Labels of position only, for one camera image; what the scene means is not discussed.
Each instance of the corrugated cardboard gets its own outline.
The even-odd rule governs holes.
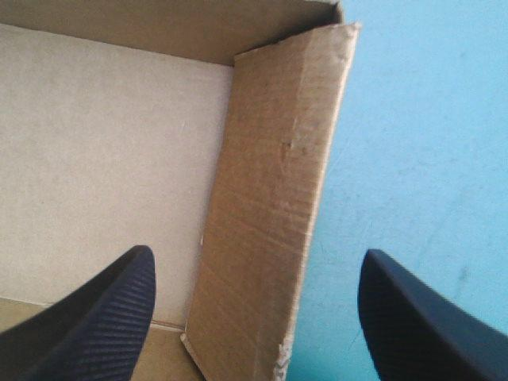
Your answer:
[[[358,25],[236,57],[183,342],[208,381],[284,380]]]
[[[0,22],[191,58],[233,56],[336,20],[305,0],[0,0]]]
[[[182,337],[208,381],[285,379],[359,29],[341,18],[328,0],[0,0],[11,25],[227,65],[236,55]],[[182,324],[230,68],[5,26],[0,48],[0,296],[54,302],[150,244],[155,319]],[[138,378],[200,379],[182,351],[156,352],[174,336],[150,337]]]

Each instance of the light blue surface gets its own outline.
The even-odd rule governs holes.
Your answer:
[[[363,30],[311,247],[290,381],[376,380],[356,312],[381,248],[508,333],[508,2],[344,1]]]

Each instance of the torn cardboard edge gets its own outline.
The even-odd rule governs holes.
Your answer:
[[[238,379],[242,379],[242,381],[258,379],[283,381],[286,378],[291,358],[291,347],[294,341],[299,296],[302,291],[310,240],[318,213],[325,166],[338,110],[344,93],[347,74],[354,56],[359,29],[360,24],[358,23],[351,25],[327,25],[289,37],[277,44],[267,45],[235,56],[233,91],[229,101],[224,143],[221,158],[217,166],[214,192],[210,201],[209,216],[206,223],[202,263],[194,289],[186,332],[182,335],[183,344],[208,381],[236,381]],[[283,82],[281,86],[293,87],[294,91],[288,90],[286,94],[279,94],[279,84],[270,84],[271,80],[277,81],[277,79],[273,79],[270,76],[271,74],[265,78],[261,72],[263,69],[260,69],[260,72],[257,71],[259,64],[263,60],[270,61],[268,65],[265,63],[266,67],[264,70],[277,71],[280,75],[285,75],[287,77],[285,78],[286,82]],[[294,64],[293,61],[297,62],[296,66],[291,67]],[[237,65],[244,65],[245,67],[240,69]],[[308,75],[312,76],[313,83],[309,83],[311,80],[307,78]],[[257,98],[259,94],[256,92],[260,90],[260,83],[264,83],[267,89],[264,98]],[[258,106],[256,101],[265,103],[274,102],[277,104],[276,99],[284,95],[293,100],[289,102],[287,109],[280,109],[280,112],[288,113],[284,116],[286,119],[293,118],[290,121],[292,125],[289,125],[284,131],[286,128],[284,123],[287,123],[287,120],[281,119],[280,125],[277,120],[275,122],[267,120],[266,123],[272,124],[273,130],[253,130],[253,128],[261,130],[265,128],[263,118],[267,115],[268,117],[275,115],[275,119],[278,117],[276,115],[277,111],[272,110],[270,104],[264,105],[267,107],[267,110],[258,112],[259,110],[256,110]],[[277,144],[281,142],[279,140],[282,137],[290,141],[290,143],[283,143],[283,147],[289,150],[287,155],[290,157],[288,159],[289,164],[286,168],[286,174],[282,173],[282,178],[280,179],[271,177],[270,173],[263,173],[262,171],[258,174],[258,177],[256,177],[256,174],[246,175],[245,172],[256,172],[256,165],[258,165],[256,158],[258,158],[260,152],[266,155],[265,160],[268,160],[265,163],[264,169],[272,170],[273,166],[271,165],[270,157],[278,157]],[[234,148],[235,140],[242,141],[242,139],[247,139],[246,141],[250,141],[251,145],[240,146],[240,149],[243,149],[243,151],[239,151],[239,148]],[[314,139],[315,141],[312,144],[308,144],[306,139]],[[303,154],[291,157],[292,150],[296,150],[299,144],[302,146]],[[317,147],[315,155],[308,160],[304,159],[306,150],[310,151],[315,148],[313,144]],[[235,163],[231,164],[231,160],[235,155]],[[250,200],[245,198],[245,195],[242,196],[244,198],[243,201],[240,200],[239,202],[222,198],[221,193],[223,191],[230,191],[223,189],[223,179],[226,178],[232,180],[229,186],[233,189],[234,187],[240,187],[243,191],[245,191],[246,187],[259,187],[260,182],[265,182],[264,185],[269,188],[273,187],[275,190],[281,187],[281,182],[283,183],[283,188],[289,184],[290,186],[285,190],[286,193],[281,193],[279,195],[281,198],[276,199],[275,203],[290,205],[292,202],[298,202],[297,198],[292,198],[291,187],[298,187],[298,182],[306,178],[305,176],[302,179],[291,178],[291,172],[298,171],[299,166],[307,166],[306,175],[310,179],[308,192],[306,195],[304,194],[305,200],[308,202],[306,205],[308,206],[302,208],[305,210],[303,213],[305,217],[302,218],[303,222],[300,225],[302,230],[300,233],[292,233],[285,230],[284,224],[279,223],[283,220],[276,221],[277,217],[273,211],[268,212],[263,220],[263,218],[256,216],[259,209],[252,208],[250,211],[242,209],[244,208],[242,204]],[[238,182],[236,181],[237,176],[244,176],[244,178]],[[257,201],[258,206],[269,206],[274,202],[273,197],[274,195],[268,191],[264,198],[260,196],[261,201]],[[236,249],[228,248],[217,238],[216,228],[218,226],[225,228],[228,225],[228,222],[225,222],[224,218],[227,220],[230,216],[233,216],[236,213],[235,207],[240,211],[238,212],[240,213],[238,214],[240,220],[235,223],[245,223],[246,228],[238,237],[235,236],[237,234],[235,231],[229,233],[230,239],[237,239],[237,242],[233,242],[233,244],[243,244],[243,241],[248,241],[251,238],[249,235],[256,237],[257,233],[263,232],[263,222],[268,226],[268,235],[264,238],[271,241],[267,243],[267,247],[273,244],[274,237],[271,237],[270,234],[277,230],[280,235],[276,237],[283,237],[283,239],[288,239],[288,242],[296,244],[296,257],[290,262],[285,263],[289,268],[294,270],[288,271],[284,267],[279,269],[279,272],[286,272],[285,275],[288,276],[287,282],[278,283],[280,279],[278,279],[277,271],[271,275],[268,273],[269,276],[263,279],[264,282],[275,282],[274,284],[283,286],[283,289],[279,288],[275,293],[271,294],[268,292],[268,295],[271,295],[268,299],[273,298],[273,300],[267,299],[269,306],[263,304],[263,298],[260,298],[261,302],[258,302],[258,304],[254,302],[256,308],[268,308],[265,311],[267,312],[266,315],[261,314],[262,318],[266,319],[261,319],[257,323],[258,325],[255,322],[250,321],[245,323],[242,321],[242,319],[249,319],[249,317],[240,309],[247,309],[252,306],[248,306],[248,302],[245,302],[245,306],[238,307],[242,303],[238,295],[242,293],[238,293],[238,290],[231,291],[235,286],[234,283],[231,283],[230,277],[228,277],[228,275],[232,274],[231,270],[228,269],[228,267],[233,266],[230,262],[236,261],[237,253],[240,253],[244,249],[241,247]],[[226,210],[225,214],[221,212],[221,209]],[[289,219],[286,221],[289,225],[292,223],[292,218],[289,215]],[[262,250],[259,248],[252,250],[251,254],[254,258],[252,261],[258,260],[256,257],[258,255],[260,261],[268,261],[265,264],[262,263],[261,267],[270,267],[270,259],[262,257]],[[291,256],[290,251],[287,250],[287,248],[280,249],[280,252]],[[243,268],[246,272],[250,271],[247,267],[239,268]],[[241,282],[250,276],[248,273],[242,275],[244,275],[244,278],[240,277]],[[210,302],[211,295],[216,300]],[[283,306],[282,313],[278,311],[280,306]],[[270,319],[277,321],[277,324],[271,326]],[[270,344],[272,337],[262,337],[260,339],[259,335],[264,334],[261,331],[266,328],[264,325],[268,328],[271,327],[270,335],[274,334],[273,336],[277,336],[279,340],[275,350],[273,345]],[[253,337],[256,338],[256,344],[254,345],[255,352],[253,352],[252,343],[249,342]],[[253,357],[255,357],[253,360],[254,364],[246,364]]]

